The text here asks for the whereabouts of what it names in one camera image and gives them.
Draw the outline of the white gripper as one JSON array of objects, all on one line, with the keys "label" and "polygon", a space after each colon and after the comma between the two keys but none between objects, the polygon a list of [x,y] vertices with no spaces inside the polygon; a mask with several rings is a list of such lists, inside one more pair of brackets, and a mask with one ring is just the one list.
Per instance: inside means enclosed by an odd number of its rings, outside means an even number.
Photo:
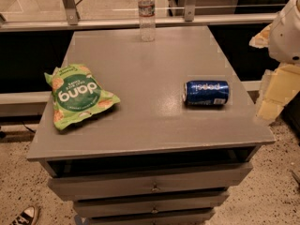
[{"label": "white gripper", "polygon": [[268,24],[251,38],[249,45],[267,48],[271,58],[282,62],[262,75],[256,101],[256,119],[274,122],[284,107],[300,92],[300,0],[290,0]]}]

